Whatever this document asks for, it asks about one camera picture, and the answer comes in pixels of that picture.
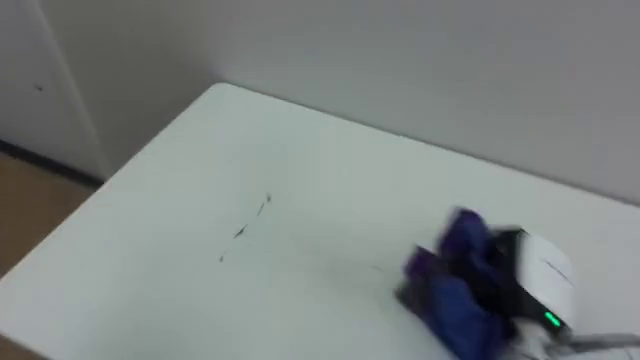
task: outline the scratch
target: scratch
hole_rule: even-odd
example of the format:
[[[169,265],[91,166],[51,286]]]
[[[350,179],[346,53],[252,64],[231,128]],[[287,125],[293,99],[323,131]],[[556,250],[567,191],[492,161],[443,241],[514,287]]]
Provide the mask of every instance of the scratch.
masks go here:
[[[573,287],[573,283],[571,282],[571,280],[569,280],[569,278],[567,277],[567,275],[563,274],[562,271],[560,271],[560,269],[558,269],[557,267],[553,266],[553,264],[546,259],[541,259],[543,263],[549,265],[550,268],[552,268],[553,270],[555,270],[558,275],[562,276],[568,283],[569,285],[571,285]]]
[[[256,216],[260,216],[260,214],[262,213],[262,209],[264,209],[264,202],[262,203],[262,205],[260,205],[260,210],[258,210]]]
[[[247,229],[247,227],[248,227],[248,226],[249,226],[249,225],[245,225],[245,226],[243,226],[243,227],[242,227],[242,229],[240,229],[240,230],[239,230],[235,235],[233,235],[233,238],[235,239],[235,238],[237,238],[238,236],[240,236],[240,235],[244,234],[244,231]]]

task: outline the wooden floor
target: wooden floor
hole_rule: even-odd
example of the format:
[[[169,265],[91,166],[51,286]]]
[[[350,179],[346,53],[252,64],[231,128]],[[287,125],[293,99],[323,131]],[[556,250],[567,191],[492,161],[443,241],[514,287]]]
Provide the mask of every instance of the wooden floor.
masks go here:
[[[93,191],[0,153],[0,276],[38,245]],[[41,358],[0,338],[0,359]]]

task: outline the table surface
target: table surface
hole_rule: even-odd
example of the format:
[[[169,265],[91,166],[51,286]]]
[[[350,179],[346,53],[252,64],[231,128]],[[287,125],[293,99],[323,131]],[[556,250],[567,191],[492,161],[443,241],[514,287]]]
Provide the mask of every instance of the table surface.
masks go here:
[[[393,290],[456,206],[571,257],[579,332],[640,332],[638,208],[226,84],[0,281],[0,331],[57,360],[446,359]]]

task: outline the white wall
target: white wall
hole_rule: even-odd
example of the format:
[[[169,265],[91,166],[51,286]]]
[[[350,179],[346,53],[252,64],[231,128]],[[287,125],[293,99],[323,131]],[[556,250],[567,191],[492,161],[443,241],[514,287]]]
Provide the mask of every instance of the white wall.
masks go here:
[[[96,139],[32,10],[0,1],[0,139],[102,177]]]
[[[122,164],[222,79],[640,202],[640,2],[47,0]]]

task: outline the green light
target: green light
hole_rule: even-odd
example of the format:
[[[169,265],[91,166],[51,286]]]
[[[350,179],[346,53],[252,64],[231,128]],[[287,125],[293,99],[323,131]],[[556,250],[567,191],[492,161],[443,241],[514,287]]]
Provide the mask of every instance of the green light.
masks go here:
[[[547,317],[547,319],[549,319],[549,321],[551,321],[551,323],[552,323],[555,327],[560,327],[560,326],[562,325],[562,323],[560,322],[560,320],[558,320],[558,318],[557,318],[555,315],[553,315],[552,313],[550,313],[550,312],[548,312],[548,311],[547,311],[547,312],[545,312],[545,313],[544,313],[544,316],[546,316],[546,317]]]

